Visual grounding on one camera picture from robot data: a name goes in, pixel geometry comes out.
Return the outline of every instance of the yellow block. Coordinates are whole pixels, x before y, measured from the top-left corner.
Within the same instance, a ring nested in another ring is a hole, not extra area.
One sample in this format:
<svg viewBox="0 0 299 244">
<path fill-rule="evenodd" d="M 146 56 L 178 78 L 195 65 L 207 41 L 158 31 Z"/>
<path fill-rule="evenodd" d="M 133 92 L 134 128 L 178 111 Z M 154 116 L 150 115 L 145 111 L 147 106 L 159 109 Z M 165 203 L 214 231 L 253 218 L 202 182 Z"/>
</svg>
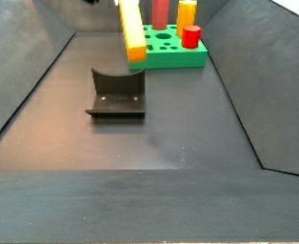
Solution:
<svg viewBox="0 0 299 244">
<path fill-rule="evenodd" d="M 182 36 L 182 28 L 194 24 L 197 1 L 178 1 L 175 17 L 175 35 Z"/>
<path fill-rule="evenodd" d="M 138 0 L 119 0 L 119 12 L 127 61 L 142 61 L 146 58 L 146 40 Z"/>
</svg>

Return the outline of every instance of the black holder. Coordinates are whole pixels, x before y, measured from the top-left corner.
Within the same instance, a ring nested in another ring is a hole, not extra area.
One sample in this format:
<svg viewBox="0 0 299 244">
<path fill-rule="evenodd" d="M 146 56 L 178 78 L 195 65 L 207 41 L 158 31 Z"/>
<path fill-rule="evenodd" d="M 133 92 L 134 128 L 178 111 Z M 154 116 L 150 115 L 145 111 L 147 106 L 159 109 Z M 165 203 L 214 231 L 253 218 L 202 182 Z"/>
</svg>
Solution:
<svg viewBox="0 0 299 244">
<path fill-rule="evenodd" d="M 93 71 L 94 105 L 91 115 L 145 115 L 145 70 L 126 75 Z"/>
</svg>

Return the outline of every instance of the red peg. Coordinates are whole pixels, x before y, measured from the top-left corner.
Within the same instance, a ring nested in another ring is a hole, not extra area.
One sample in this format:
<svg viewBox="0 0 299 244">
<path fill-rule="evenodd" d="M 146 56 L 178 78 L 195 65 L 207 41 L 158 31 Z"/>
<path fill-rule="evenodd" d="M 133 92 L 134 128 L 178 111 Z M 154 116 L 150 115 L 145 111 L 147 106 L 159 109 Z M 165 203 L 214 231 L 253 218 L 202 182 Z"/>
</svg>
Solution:
<svg viewBox="0 0 299 244">
<path fill-rule="evenodd" d="M 185 49 L 194 49 L 198 47 L 202 29 L 198 26 L 185 26 L 182 29 L 181 46 Z"/>
<path fill-rule="evenodd" d="M 165 30 L 167 25 L 169 0 L 151 0 L 151 29 Z"/>
</svg>

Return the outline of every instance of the bin floor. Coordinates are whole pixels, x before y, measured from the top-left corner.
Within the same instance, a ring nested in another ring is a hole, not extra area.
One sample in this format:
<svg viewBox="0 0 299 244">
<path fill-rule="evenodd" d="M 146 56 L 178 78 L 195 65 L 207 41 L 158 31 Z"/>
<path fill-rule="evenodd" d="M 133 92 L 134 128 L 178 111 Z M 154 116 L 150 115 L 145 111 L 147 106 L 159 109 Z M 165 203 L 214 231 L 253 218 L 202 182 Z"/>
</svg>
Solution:
<svg viewBox="0 0 299 244">
<path fill-rule="evenodd" d="M 299 241 L 210 61 L 146 72 L 143 120 L 85 114 L 90 68 L 126 71 L 118 35 L 75 35 L 0 136 L 0 243 Z"/>
</svg>

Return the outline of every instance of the green pegboard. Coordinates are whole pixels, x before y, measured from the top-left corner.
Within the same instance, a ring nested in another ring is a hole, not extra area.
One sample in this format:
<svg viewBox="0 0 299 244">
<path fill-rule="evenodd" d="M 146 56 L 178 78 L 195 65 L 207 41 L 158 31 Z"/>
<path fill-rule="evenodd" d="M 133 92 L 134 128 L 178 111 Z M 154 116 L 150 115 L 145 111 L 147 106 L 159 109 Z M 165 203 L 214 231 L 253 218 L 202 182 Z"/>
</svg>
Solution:
<svg viewBox="0 0 299 244">
<path fill-rule="evenodd" d="M 175 35 L 175 25 L 167 25 L 165 30 L 153 30 L 151 25 L 143 25 L 146 37 L 146 60 L 129 62 L 130 70 L 203 67 L 206 49 L 203 43 L 195 49 L 181 46 L 181 38 Z"/>
</svg>

